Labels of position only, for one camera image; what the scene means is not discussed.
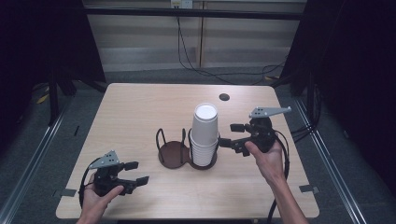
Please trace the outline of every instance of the forearm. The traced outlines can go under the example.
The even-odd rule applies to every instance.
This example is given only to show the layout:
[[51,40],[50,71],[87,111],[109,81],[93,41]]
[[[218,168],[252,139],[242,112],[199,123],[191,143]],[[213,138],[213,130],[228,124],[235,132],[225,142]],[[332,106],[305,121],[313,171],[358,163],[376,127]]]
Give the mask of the forearm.
[[283,223],[308,223],[303,211],[291,194],[285,178],[280,177],[274,180],[270,186],[275,195],[276,204]]
[[99,223],[99,221],[95,220],[95,218],[80,217],[76,224],[97,224],[97,223]]

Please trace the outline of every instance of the wooden table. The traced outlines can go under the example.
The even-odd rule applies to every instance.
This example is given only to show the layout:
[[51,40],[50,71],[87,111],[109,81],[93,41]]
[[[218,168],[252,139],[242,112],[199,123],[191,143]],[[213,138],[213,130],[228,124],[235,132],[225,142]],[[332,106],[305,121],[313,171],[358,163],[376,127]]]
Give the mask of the wooden table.
[[[221,101],[219,96],[222,93],[229,94],[230,100]],[[248,133],[232,133],[230,124],[248,123],[248,114],[254,107],[280,107],[275,91],[270,87],[111,84],[66,187],[78,189],[87,166],[114,149],[121,162],[139,161],[138,169],[122,171],[119,178],[133,180],[149,175],[149,182],[133,194],[114,199],[104,218],[266,217],[274,196],[252,156],[243,157],[230,148],[220,147],[216,164],[204,171],[193,169],[188,163],[171,170],[159,162],[156,132],[163,128],[168,142],[180,141],[181,130],[190,129],[194,108],[200,103],[211,103],[217,107],[219,133],[231,139],[248,136]],[[305,215],[316,217],[318,206],[313,193],[301,193],[299,189],[299,186],[309,183],[288,124],[283,115],[273,116],[271,120],[274,129],[285,134],[289,141],[288,182],[291,191]],[[78,218],[78,195],[62,197],[56,215],[59,218]],[[277,209],[274,217],[279,217]]]

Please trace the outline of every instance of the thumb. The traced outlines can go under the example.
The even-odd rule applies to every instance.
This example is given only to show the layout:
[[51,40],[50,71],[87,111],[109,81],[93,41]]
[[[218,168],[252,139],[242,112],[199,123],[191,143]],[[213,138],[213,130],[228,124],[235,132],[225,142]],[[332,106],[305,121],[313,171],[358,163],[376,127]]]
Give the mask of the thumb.
[[115,197],[117,197],[124,190],[123,185],[116,186],[107,195],[104,196],[107,203],[110,203]]
[[254,156],[256,157],[257,155],[259,155],[259,153],[262,153],[259,148],[252,142],[247,141],[245,143],[245,147],[247,148],[247,150]]

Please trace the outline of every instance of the power outlet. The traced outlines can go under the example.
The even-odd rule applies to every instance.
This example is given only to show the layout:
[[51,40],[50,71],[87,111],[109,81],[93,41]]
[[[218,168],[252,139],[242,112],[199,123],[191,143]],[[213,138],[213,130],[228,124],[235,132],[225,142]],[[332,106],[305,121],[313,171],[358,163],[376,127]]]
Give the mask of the power outlet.
[[192,0],[181,0],[181,8],[192,9]]
[[171,0],[171,8],[181,8],[181,0]]

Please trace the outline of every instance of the gray floor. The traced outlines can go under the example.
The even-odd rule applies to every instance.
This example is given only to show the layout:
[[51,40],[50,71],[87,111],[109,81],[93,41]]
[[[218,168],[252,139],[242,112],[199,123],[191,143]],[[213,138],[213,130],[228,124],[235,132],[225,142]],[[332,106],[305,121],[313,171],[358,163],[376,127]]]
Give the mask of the gray floor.
[[[216,74],[257,73],[261,70],[262,68],[208,69]],[[275,76],[278,73],[277,70],[270,75]],[[112,82],[227,84],[217,78],[202,76],[185,69],[107,73],[106,77],[107,84]],[[262,77],[257,75],[223,75],[221,78],[234,84],[249,85]],[[270,81],[264,80],[259,85],[269,83]],[[57,189],[64,189],[103,98],[102,93],[84,84],[77,83],[77,86],[78,92],[74,97],[60,95],[61,107],[68,105],[67,102],[69,102],[64,111],[64,119],[52,139],[43,161],[37,167],[37,172],[33,176],[26,194],[22,195],[21,204],[18,204],[11,223],[75,223],[75,220],[60,220],[55,216],[60,199],[53,197],[52,194]],[[41,93],[42,91],[34,92],[32,102],[19,124],[19,134],[8,146],[7,153],[0,158],[0,206],[3,208],[48,129],[49,102],[46,101],[41,105],[35,103]],[[301,115],[298,110],[294,109],[296,98],[290,96],[289,86],[276,88],[276,94],[282,106],[293,108],[293,112],[285,115],[290,129],[293,131],[304,126]],[[351,194],[359,204],[367,223],[394,223],[396,221],[395,199],[361,157],[355,144],[345,138],[342,127],[338,125],[336,118],[325,106],[322,109],[318,131]],[[310,184],[319,189],[319,193],[315,196],[320,215],[312,218],[310,222],[353,223],[310,136],[298,142],[296,146]],[[107,222],[116,223],[116,221],[104,221],[104,223]]]

